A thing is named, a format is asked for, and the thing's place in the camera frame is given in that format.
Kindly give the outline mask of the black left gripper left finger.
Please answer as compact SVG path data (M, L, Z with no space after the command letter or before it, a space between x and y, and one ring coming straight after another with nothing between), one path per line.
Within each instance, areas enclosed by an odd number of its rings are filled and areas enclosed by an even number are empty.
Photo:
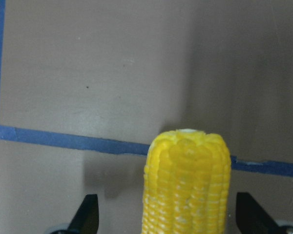
M69 234L96 234L98 231L98 196L86 195L70 222Z

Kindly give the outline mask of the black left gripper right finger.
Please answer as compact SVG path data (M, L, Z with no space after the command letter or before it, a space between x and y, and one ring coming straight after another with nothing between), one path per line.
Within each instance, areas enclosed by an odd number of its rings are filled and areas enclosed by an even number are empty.
M235 220L242 234L275 234L278 230L277 223L246 192L236 195Z

